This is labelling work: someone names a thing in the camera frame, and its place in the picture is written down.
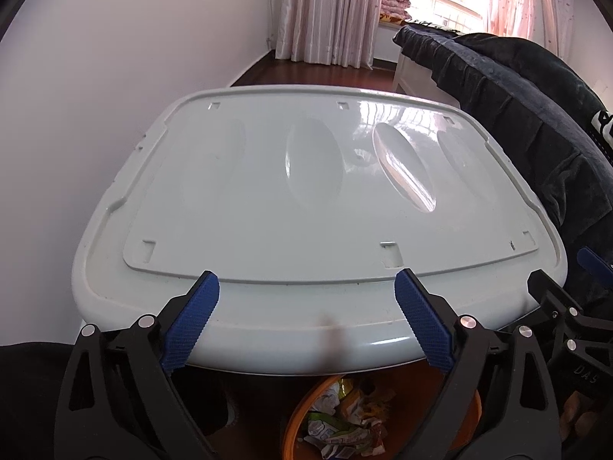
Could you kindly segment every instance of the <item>silver screw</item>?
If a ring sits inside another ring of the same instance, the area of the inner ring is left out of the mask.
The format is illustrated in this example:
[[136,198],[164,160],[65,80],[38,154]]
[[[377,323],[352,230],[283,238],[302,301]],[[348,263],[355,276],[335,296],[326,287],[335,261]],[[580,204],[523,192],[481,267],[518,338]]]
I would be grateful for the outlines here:
[[142,329],[147,329],[151,327],[155,323],[155,318],[151,315],[141,316],[139,319],[139,327]]
[[96,331],[96,327],[94,327],[94,325],[85,325],[85,327],[81,329],[81,335],[83,337],[89,337],[95,331]]
[[519,327],[519,333],[524,337],[532,337],[532,329],[530,327],[526,327],[526,325]]
[[477,322],[472,316],[462,316],[460,323],[467,329],[473,329],[477,326]]

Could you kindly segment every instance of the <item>sheer curtain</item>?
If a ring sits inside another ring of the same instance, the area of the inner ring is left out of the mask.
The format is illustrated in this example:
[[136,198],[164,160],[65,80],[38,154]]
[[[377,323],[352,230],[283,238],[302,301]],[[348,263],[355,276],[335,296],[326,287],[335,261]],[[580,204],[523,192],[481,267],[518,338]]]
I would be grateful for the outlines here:
[[277,59],[371,67],[381,0],[281,0]]
[[[568,58],[574,22],[574,0],[541,0],[544,47],[562,60]],[[498,36],[531,39],[537,0],[487,0],[484,28]]]

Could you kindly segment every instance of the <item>textured blue pad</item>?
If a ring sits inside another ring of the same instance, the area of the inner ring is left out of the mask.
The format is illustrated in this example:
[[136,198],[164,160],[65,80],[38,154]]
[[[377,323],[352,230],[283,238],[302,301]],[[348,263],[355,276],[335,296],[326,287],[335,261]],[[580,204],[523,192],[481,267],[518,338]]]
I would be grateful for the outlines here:
[[215,274],[209,273],[166,332],[160,365],[168,375],[185,367],[219,299],[220,282]]
[[589,247],[579,249],[577,262],[585,271],[596,278],[600,285],[608,289],[613,288],[613,268]]
[[428,300],[406,271],[393,284],[396,301],[413,329],[428,363],[445,373],[454,366],[453,339]]

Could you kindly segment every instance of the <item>plastic storage bin lid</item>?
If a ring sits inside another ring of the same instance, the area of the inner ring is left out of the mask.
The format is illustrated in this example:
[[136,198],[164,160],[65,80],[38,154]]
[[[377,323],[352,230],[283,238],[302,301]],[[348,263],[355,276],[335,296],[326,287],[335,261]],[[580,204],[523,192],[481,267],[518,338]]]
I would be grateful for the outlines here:
[[566,278],[537,197],[474,119],[337,87],[190,95],[151,126],[98,205],[73,268],[88,322],[157,313],[211,270],[220,301],[193,364],[345,373],[422,357],[393,293],[410,267],[499,328]]

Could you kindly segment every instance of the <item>dark gray blanket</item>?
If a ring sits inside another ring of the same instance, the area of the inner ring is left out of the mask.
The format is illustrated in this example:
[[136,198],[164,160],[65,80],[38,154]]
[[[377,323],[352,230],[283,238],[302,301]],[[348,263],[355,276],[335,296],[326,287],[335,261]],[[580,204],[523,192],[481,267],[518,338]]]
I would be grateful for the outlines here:
[[451,38],[405,26],[394,42],[491,133],[537,194],[566,247],[569,294],[584,306],[608,297],[576,261],[589,246],[613,262],[613,168],[586,132],[533,82]]

